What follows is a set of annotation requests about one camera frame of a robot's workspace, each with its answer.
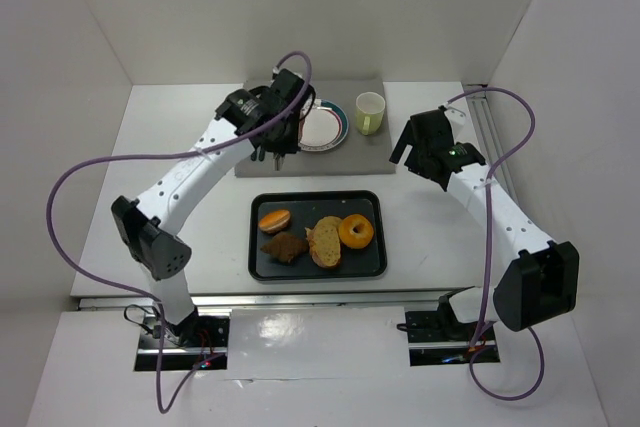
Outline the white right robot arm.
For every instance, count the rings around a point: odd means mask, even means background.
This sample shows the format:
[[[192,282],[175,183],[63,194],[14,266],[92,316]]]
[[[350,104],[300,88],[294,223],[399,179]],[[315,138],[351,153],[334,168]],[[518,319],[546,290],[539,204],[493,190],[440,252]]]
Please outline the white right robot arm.
[[[455,136],[465,115],[444,106],[410,117],[390,160],[439,185],[484,229],[488,287],[448,295],[462,323],[500,322],[522,331],[576,306],[579,253],[538,228],[494,179],[479,150]]]

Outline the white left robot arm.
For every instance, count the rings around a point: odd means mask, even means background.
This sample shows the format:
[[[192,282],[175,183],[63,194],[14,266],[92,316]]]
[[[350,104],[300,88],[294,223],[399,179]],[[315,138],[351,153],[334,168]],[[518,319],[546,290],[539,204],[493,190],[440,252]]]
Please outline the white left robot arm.
[[[142,266],[168,331],[181,343],[204,325],[184,274],[192,250],[179,237],[182,227],[210,190],[251,154],[296,153],[301,122],[315,99],[315,89],[287,69],[274,71],[267,85],[232,92],[191,148],[191,157],[137,198],[120,196],[112,203],[120,238]]]

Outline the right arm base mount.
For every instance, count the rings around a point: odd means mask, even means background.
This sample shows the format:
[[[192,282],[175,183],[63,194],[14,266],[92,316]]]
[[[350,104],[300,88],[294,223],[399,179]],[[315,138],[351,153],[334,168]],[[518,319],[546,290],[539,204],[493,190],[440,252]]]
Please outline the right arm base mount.
[[[411,367],[468,364],[476,355],[477,363],[499,363],[500,355],[494,330],[490,328],[478,343],[469,342],[476,322],[457,320],[449,298],[441,296],[430,310],[409,310],[396,329],[406,334]]]

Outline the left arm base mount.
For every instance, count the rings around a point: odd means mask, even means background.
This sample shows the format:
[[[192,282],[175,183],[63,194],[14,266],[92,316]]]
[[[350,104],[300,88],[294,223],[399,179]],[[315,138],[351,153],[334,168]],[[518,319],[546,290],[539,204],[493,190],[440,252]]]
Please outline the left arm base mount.
[[[156,369],[161,327],[155,307],[129,304],[124,308],[124,319],[139,328],[134,370],[152,372]],[[197,366],[200,370],[227,369],[227,347],[230,334],[230,311],[204,309],[191,331],[176,334],[167,327],[164,330],[162,370],[188,371]]]

